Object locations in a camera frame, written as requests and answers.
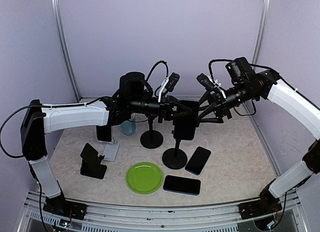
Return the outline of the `short black clamp stand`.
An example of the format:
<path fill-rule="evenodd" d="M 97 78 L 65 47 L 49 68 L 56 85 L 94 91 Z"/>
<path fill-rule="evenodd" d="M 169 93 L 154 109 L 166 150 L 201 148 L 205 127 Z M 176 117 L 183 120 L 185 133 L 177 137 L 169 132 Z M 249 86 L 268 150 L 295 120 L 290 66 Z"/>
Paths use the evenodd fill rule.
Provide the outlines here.
<path fill-rule="evenodd" d="M 175 147 L 167 149 L 162 155 L 163 164 L 173 170 L 179 170 L 185 167 L 188 157 L 180 149 L 180 139 L 175 140 Z"/>

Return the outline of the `black phone blue case bottom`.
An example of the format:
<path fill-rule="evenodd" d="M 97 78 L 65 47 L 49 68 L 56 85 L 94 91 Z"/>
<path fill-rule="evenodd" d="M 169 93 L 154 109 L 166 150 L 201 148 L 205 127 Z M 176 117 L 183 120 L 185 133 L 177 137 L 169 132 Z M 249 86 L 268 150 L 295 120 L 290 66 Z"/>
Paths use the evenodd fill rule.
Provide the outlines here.
<path fill-rule="evenodd" d="M 199 195 L 201 181 L 198 179 L 167 175 L 164 180 L 163 189 L 170 192 Z"/>

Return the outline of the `black phone white case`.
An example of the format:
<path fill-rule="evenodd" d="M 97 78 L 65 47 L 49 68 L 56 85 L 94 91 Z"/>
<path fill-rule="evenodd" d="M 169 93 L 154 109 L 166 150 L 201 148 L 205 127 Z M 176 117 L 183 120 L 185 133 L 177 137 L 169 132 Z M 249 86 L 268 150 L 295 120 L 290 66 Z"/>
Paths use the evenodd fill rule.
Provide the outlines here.
<path fill-rule="evenodd" d="M 96 136 L 98 141 L 112 142 L 112 127 L 108 125 L 96 126 Z"/>

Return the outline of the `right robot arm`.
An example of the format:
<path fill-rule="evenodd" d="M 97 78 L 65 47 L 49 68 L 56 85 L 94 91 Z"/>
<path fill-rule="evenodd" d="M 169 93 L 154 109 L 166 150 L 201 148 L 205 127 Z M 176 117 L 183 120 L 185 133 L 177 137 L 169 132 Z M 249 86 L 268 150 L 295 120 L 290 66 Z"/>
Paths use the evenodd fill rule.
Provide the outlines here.
<path fill-rule="evenodd" d="M 225 62 L 232 87 L 225 89 L 214 78 L 212 64 Z M 213 59 L 208 63 L 209 74 L 200 74 L 197 81 L 205 88 L 196 122 L 223 123 L 230 119 L 231 109 L 247 101 L 264 99 L 289 115 L 307 130 L 314 141 L 306 154 L 265 188 L 265 194 L 256 202 L 256 210 L 266 214 L 275 206 L 275 199 L 302 185 L 312 175 L 320 172 L 320 108 L 287 82 L 276 70 L 268 66 L 252 64 L 245 57 Z"/>

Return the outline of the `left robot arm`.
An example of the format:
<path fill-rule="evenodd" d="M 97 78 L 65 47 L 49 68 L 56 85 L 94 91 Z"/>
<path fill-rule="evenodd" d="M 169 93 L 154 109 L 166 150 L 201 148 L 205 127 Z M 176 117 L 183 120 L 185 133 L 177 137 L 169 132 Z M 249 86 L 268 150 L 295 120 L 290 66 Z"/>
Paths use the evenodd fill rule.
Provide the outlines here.
<path fill-rule="evenodd" d="M 119 79 L 119 89 L 111 97 L 74 104 L 42 104 L 32 100 L 25 106 L 20 128 L 22 157 L 38 180 L 50 205 L 59 214 L 70 209 L 48 161 L 45 134 L 84 126 L 95 126 L 98 141 L 113 140 L 112 127 L 129 120 L 133 113 L 154 116 L 159 122 L 189 115 L 191 108 L 173 96 L 153 96 L 153 89 L 141 72 L 129 72 Z"/>

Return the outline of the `white folding phone stand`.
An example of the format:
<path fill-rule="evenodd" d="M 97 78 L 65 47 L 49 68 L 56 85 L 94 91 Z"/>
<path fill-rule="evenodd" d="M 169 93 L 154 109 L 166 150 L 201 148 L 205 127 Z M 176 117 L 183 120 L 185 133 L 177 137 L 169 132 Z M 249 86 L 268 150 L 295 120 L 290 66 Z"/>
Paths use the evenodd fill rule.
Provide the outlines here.
<path fill-rule="evenodd" d="M 119 150 L 120 144 L 112 137 L 110 142 L 105 142 L 102 153 L 104 161 L 114 162 Z"/>

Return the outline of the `black folding phone stand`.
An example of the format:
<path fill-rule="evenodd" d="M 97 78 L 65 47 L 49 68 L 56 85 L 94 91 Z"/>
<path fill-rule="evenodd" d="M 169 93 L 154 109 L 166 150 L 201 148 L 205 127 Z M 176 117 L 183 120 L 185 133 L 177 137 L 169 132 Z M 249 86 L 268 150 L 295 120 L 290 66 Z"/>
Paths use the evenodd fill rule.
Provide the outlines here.
<path fill-rule="evenodd" d="M 103 179 L 107 166 L 101 164 L 105 156 L 99 155 L 98 151 L 89 143 L 86 143 L 81 152 L 80 174 L 91 178 Z"/>

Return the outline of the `light blue mug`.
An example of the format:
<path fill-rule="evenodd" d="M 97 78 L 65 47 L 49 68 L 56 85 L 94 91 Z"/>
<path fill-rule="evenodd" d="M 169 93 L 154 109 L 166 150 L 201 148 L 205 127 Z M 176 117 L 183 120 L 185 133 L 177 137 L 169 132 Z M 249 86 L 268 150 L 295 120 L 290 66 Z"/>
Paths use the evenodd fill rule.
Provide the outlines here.
<path fill-rule="evenodd" d="M 124 121 L 120 125 L 121 131 L 126 136 L 132 136 L 136 132 L 136 120 L 132 118 L 130 120 Z"/>

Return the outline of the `green plate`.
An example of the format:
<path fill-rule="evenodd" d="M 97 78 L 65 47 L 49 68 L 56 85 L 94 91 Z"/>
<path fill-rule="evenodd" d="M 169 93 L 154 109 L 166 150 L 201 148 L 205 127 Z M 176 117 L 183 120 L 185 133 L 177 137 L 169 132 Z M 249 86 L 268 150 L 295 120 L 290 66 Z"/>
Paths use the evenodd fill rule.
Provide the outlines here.
<path fill-rule="evenodd" d="M 150 194 L 159 189 L 163 182 L 162 170 L 154 163 L 139 162 L 126 173 L 128 187 L 138 194 Z"/>

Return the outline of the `right aluminium frame post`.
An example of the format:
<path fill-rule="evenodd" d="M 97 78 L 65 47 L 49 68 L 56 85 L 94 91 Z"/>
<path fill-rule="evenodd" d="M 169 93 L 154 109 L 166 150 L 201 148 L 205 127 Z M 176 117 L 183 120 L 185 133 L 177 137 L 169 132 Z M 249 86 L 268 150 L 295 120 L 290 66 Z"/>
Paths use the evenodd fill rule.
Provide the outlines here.
<path fill-rule="evenodd" d="M 271 3 L 271 0 L 263 0 L 262 2 L 257 39 L 256 39 L 254 51 L 253 51 L 253 58 L 252 58 L 253 64 L 258 63 L 259 57 L 262 51 L 263 41 L 264 41 L 264 36 L 265 36 L 265 31 L 266 31 L 268 16 L 269 16 L 270 3 Z"/>

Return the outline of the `aluminium frame post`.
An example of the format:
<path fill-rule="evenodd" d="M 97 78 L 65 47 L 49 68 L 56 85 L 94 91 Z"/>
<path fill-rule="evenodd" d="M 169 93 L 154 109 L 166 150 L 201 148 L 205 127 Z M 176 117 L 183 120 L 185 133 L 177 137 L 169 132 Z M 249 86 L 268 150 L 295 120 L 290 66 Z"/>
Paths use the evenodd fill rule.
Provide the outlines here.
<path fill-rule="evenodd" d="M 271 0 L 263 0 L 262 2 L 257 39 L 256 39 L 254 51 L 253 51 L 253 58 L 252 58 L 253 64 L 258 63 L 259 57 L 262 51 L 263 41 L 264 41 L 264 36 L 265 36 L 265 31 L 266 31 L 268 16 L 269 16 L 270 3 L 271 3 Z"/>
<path fill-rule="evenodd" d="M 57 29 L 58 39 L 61 47 L 62 57 L 65 63 L 67 76 L 70 81 L 71 89 L 73 92 L 73 95 L 77 101 L 80 101 L 82 96 L 78 87 L 78 83 L 73 71 L 70 54 L 68 51 L 67 41 L 64 33 L 64 26 L 63 26 L 63 20 L 62 20 L 62 14 L 60 10 L 60 3 L 59 0 L 51 0 L 52 10 L 53 10 L 53 16 L 55 19 L 55 25 Z"/>

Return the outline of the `front aluminium rail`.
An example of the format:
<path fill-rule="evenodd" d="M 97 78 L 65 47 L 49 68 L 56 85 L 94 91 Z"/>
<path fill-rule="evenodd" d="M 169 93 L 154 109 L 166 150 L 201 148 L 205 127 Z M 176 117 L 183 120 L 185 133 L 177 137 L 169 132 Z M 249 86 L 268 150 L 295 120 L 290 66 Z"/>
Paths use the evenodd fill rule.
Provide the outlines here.
<path fill-rule="evenodd" d="M 260 231 L 254 221 L 265 219 L 271 214 L 260 217 L 242 219 L 239 204 L 253 202 L 243 201 L 174 207 L 148 207 L 112 205 L 68 199 L 87 205 L 83 220 L 72 219 L 70 227 L 59 225 L 65 217 L 43 212 L 44 222 L 48 230 L 56 223 L 57 230 L 65 231 Z M 39 213 L 39 193 L 29 192 L 17 225 L 13 231 L 31 231 L 32 225 L 39 225 L 42 231 Z M 311 231 L 302 205 L 295 192 L 289 192 L 286 198 L 285 214 L 280 224 L 271 231 Z"/>

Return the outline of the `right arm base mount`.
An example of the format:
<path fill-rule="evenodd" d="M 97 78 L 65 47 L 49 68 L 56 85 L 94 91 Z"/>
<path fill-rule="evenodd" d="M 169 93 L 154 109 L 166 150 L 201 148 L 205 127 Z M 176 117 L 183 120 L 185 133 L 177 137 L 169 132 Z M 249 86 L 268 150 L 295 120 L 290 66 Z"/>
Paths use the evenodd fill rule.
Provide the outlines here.
<path fill-rule="evenodd" d="M 249 219 L 259 217 L 271 213 L 275 213 L 277 210 L 282 210 L 280 202 L 273 204 L 264 203 L 262 200 L 255 200 L 238 205 L 239 212 L 242 219 Z"/>

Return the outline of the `left aluminium frame post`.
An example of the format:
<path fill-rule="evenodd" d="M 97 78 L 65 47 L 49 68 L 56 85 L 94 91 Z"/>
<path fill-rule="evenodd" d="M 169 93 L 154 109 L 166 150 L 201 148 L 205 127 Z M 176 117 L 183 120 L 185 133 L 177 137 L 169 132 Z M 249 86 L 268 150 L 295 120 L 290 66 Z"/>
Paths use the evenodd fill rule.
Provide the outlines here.
<path fill-rule="evenodd" d="M 77 101 L 80 101 L 82 96 L 78 87 L 78 83 L 73 71 L 70 54 L 68 51 L 67 41 L 64 33 L 64 26 L 63 26 L 63 20 L 62 20 L 62 14 L 60 10 L 60 3 L 59 0 L 51 0 L 52 10 L 53 10 L 53 16 L 55 19 L 55 25 L 57 29 L 58 39 L 61 47 L 62 57 L 65 63 L 67 76 L 70 81 L 71 89 L 73 92 L 73 95 Z"/>

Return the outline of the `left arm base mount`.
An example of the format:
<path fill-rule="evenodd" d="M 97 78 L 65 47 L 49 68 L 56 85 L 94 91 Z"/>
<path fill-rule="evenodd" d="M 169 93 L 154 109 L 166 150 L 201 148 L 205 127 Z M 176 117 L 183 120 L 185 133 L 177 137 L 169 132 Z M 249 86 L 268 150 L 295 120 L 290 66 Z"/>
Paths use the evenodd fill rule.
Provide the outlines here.
<path fill-rule="evenodd" d="M 87 205 L 84 203 L 73 202 L 69 200 L 52 200 L 47 199 L 44 206 L 44 211 L 52 214 L 68 217 L 71 219 L 84 220 Z"/>

